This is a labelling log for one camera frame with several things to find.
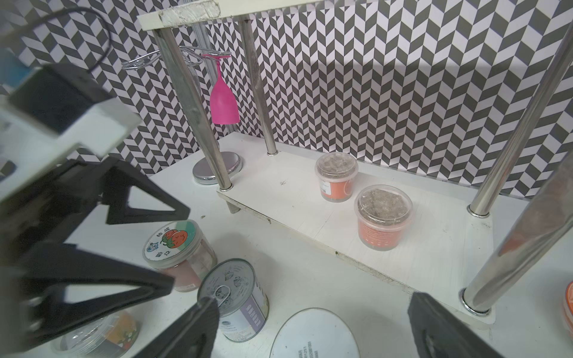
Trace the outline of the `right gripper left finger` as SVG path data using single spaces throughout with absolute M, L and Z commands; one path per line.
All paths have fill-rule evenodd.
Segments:
M 219 327 L 219 317 L 217 300 L 200 298 L 135 357 L 209 358 Z

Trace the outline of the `silver pull-tab tin can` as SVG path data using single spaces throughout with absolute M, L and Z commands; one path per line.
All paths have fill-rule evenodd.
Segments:
M 214 298 L 219 308 L 219 329 L 232 342 L 246 342 L 261 332 L 269 317 L 269 299 L 244 259 L 229 259 L 215 266 L 198 289 L 198 299 Z

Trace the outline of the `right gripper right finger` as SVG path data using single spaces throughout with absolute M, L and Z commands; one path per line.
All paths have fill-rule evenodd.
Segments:
M 501 358 L 428 293 L 413 293 L 408 316 L 420 357 Z

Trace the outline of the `large orange seed tub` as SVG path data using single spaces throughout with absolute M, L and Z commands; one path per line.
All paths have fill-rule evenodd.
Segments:
M 562 305 L 561 305 L 561 315 L 563 318 L 564 325 L 565 325 L 570 337 L 572 337 L 572 334 L 573 334 L 572 288 L 573 288 L 573 282 L 570 282 L 565 288 L 565 292 L 563 294 Z

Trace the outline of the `tomato-lid seed jar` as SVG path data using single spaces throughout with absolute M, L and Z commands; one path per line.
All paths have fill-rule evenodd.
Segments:
M 171 222 L 154 232 L 143 247 L 143 259 L 173 277 L 178 292 L 198 289 L 218 264 L 215 251 L 193 220 Z

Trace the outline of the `small yellow-label seed cup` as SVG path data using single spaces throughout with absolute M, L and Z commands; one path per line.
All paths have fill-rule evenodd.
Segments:
M 119 311 L 53 340 L 63 357 L 121 357 L 136 342 L 140 326 L 127 311 Z

